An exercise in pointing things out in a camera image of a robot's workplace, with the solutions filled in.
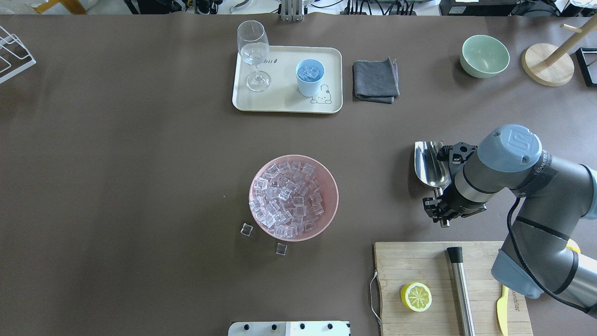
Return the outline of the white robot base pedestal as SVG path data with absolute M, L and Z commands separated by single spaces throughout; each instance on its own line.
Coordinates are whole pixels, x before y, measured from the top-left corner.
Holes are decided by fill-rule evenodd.
M 229 336 L 350 336 L 347 321 L 235 322 Z

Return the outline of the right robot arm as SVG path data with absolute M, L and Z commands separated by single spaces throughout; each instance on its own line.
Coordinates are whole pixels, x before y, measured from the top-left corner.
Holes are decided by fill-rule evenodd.
M 442 195 L 423 200 L 434 222 L 483 212 L 509 189 L 515 201 L 493 277 L 528 298 L 546 294 L 596 317 L 596 260 L 567 247 L 578 221 L 596 218 L 594 169 L 553 156 L 529 128 L 505 124 L 468 146 L 449 171 Z

